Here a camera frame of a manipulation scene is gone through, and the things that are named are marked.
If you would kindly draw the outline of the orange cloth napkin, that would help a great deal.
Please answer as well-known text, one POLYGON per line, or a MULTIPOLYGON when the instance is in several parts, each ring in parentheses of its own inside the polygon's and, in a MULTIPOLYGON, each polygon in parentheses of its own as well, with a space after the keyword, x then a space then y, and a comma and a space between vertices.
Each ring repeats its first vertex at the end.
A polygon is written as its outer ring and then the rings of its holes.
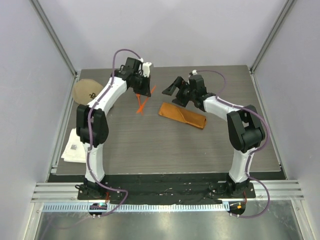
POLYGON ((184 123, 195 128, 203 130, 207 124, 207 118, 199 113, 189 111, 171 103, 164 102, 158 114, 162 117, 184 123))

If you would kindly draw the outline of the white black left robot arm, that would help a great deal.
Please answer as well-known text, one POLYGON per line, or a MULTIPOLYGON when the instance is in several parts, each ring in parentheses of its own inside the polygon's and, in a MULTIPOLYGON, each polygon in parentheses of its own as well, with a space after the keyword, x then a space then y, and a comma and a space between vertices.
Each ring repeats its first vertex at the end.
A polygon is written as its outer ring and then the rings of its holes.
POLYGON ((111 72, 103 90, 88 104, 76 110, 76 134, 85 149, 86 172, 83 184, 76 185, 79 200, 103 199, 110 188, 106 186, 103 148, 109 135, 107 114, 129 88, 134 93, 151 96, 151 62, 128 57, 125 64, 111 72))

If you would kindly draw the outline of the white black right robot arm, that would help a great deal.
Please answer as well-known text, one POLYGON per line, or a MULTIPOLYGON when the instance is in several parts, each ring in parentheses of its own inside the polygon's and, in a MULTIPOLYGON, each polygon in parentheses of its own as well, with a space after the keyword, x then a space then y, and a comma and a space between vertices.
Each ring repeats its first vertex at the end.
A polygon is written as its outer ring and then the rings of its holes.
POLYGON ((241 196, 249 187, 253 156, 266 137, 263 121, 256 108, 253 105, 239 106, 207 92, 200 74, 190 75, 188 81, 178 76, 162 93, 171 96, 176 89, 178 92, 172 100, 174 104, 186 107, 193 102, 196 108, 227 122, 228 137, 234 152, 222 192, 233 198, 241 196))

